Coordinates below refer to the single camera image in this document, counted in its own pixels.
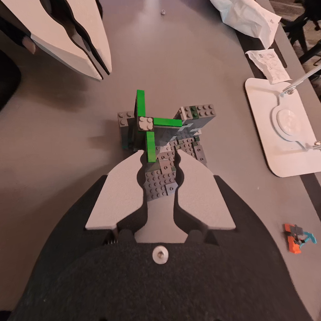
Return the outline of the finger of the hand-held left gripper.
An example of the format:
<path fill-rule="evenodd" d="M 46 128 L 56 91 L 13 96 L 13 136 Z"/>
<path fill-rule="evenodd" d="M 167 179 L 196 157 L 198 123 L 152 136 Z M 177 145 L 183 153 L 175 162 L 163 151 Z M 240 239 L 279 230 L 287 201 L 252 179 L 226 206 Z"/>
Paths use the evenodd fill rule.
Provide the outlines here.
<path fill-rule="evenodd" d="M 102 22 L 102 6 L 96 0 L 65 0 L 66 15 L 107 75 L 112 72 L 111 53 Z"/>
<path fill-rule="evenodd" d="M 103 80 L 103 68 L 87 50 L 65 9 L 64 1 L 3 1 L 3 20 L 72 70 Z"/>

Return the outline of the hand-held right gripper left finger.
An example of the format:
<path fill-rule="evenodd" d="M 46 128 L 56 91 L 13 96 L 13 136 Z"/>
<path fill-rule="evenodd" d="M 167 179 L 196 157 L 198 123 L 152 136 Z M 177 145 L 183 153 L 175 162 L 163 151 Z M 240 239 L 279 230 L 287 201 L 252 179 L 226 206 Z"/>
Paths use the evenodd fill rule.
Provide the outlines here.
<path fill-rule="evenodd" d="M 143 205 L 143 188 L 138 182 L 142 168 L 139 150 L 116 165 L 107 175 L 97 201 L 85 225 L 86 230 L 115 230 Z"/>

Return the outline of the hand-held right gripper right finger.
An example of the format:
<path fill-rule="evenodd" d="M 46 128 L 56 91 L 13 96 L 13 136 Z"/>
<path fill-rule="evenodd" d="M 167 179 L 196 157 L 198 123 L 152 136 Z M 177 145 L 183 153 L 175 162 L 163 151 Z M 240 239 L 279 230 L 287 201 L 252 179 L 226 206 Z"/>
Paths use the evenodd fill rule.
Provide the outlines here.
<path fill-rule="evenodd" d="M 174 222 L 183 231 L 234 230 L 214 174 L 182 150 L 175 152 Z"/>

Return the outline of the grey and green brick build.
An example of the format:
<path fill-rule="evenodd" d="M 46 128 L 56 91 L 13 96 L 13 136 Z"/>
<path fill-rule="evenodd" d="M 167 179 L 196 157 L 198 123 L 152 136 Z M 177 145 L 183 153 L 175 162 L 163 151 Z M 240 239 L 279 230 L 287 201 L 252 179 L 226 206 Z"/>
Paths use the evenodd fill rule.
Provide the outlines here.
<path fill-rule="evenodd" d="M 177 150 L 207 165 L 200 135 L 202 128 L 215 116 L 213 104 L 202 104 L 180 107 L 172 119 L 148 117 L 144 90 L 137 90 L 133 111 L 117 114 L 122 148 L 146 152 L 147 201 L 175 193 Z"/>

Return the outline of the grey desk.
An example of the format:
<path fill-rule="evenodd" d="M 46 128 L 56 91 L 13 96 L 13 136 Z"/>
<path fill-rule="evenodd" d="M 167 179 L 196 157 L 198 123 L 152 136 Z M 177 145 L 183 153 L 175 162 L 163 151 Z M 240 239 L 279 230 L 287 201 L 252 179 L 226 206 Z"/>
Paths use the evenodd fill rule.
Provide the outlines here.
<path fill-rule="evenodd" d="M 98 82 L 1 35 L 22 81 L 1 111 L 1 310 L 20 299 L 61 217 L 125 157 L 117 112 L 145 91 L 152 117 L 214 104 L 202 130 L 209 169 L 260 217 L 314 320 L 320 320 L 320 220 L 299 176 L 267 168 L 244 82 L 253 76 L 233 29 L 209 1 L 101 1 L 112 73 Z M 314 234 L 301 254 L 283 225 Z"/>

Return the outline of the white desk stand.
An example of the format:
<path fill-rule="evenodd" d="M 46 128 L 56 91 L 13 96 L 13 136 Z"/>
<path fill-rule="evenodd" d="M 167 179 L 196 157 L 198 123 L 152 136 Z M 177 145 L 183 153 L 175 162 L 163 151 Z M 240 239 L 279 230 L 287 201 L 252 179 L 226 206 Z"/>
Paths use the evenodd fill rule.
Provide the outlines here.
<path fill-rule="evenodd" d="M 293 84 L 249 78 L 245 90 L 267 165 L 286 178 L 321 171 L 317 141 L 296 87 L 320 70 L 317 66 Z"/>

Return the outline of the person's left hand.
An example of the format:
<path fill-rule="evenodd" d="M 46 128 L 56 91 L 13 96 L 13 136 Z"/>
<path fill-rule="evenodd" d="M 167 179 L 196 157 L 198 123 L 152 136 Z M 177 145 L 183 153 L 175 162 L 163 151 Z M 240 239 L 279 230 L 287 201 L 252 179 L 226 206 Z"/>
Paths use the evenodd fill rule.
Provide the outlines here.
<path fill-rule="evenodd" d="M 25 47 L 31 54 L 35 54 L 35 51 L 36 51 L 36 45 L 35 43 L 33 42 L 33 40 L 28 37 L 28 36 L 24 36 L 22 38 L 22 45 L 23 47 Z"/>

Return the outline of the orange and blue brick figure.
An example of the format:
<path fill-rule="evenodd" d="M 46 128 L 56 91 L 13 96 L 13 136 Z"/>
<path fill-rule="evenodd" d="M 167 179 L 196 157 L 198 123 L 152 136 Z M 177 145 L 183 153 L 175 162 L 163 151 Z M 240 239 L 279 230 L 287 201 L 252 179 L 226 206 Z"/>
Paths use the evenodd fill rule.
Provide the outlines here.
<path fill-rule="evenodd" d="M 288 250 L 293 254 L 301 254 L 302 247 L 308 242 L 317 244 L 314 234 L 304 231 L 302 227 L 296 224 L 285 223 L 283 225 L 286 235 Z"/>

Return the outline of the white paper bag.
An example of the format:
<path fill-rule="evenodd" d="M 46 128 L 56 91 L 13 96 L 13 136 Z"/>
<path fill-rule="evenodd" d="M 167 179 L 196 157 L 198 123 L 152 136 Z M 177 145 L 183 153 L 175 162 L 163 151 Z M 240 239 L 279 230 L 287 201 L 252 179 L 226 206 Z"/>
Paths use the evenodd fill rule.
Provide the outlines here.
<path fill-rule="evenodd" d="M 281 16 L 266 10 L 254 0 L 211 0 L 222 22 L 261 41 L 264 49 L 274 42 Z"/>

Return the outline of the printed clear plastic bag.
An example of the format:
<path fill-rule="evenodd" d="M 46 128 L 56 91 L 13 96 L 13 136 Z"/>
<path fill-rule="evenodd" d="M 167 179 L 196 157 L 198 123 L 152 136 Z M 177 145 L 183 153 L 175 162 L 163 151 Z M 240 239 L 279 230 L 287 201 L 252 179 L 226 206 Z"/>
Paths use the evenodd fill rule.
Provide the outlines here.
<path fill-rule="evenodd" d="M 274 49 L 249 50 L 245 54 L 259 68 L 270 84 L 291 80 Z"/>

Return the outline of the black office chair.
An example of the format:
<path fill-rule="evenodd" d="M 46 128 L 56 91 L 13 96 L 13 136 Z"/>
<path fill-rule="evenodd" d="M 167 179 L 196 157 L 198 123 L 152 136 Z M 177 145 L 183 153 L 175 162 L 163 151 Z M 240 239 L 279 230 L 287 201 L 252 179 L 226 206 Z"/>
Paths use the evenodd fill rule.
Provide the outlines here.
<path fill-rule="evenodd" d="M 321 1 L 304 0 L 295 1 L 295 3 L 301 3 L 304 8 L 303 14 L 297 17 L 294 21 L 281 18 L 281 23 L 283 24 L 284 32 L 288 33 L 288 39 L 290 40 L 291 45 L 293 45 L 296 41 L 299 42 L 303 50 L 303 55 L 299 58 L 299 61 L 301 64 L 303 64 L 314 56 L 320 56 L 320 40 L 311 49 L 307 49 L 304 26 L 308 21 L 311 21 L 315 25 L 315 31 L 320 31 Z"/>

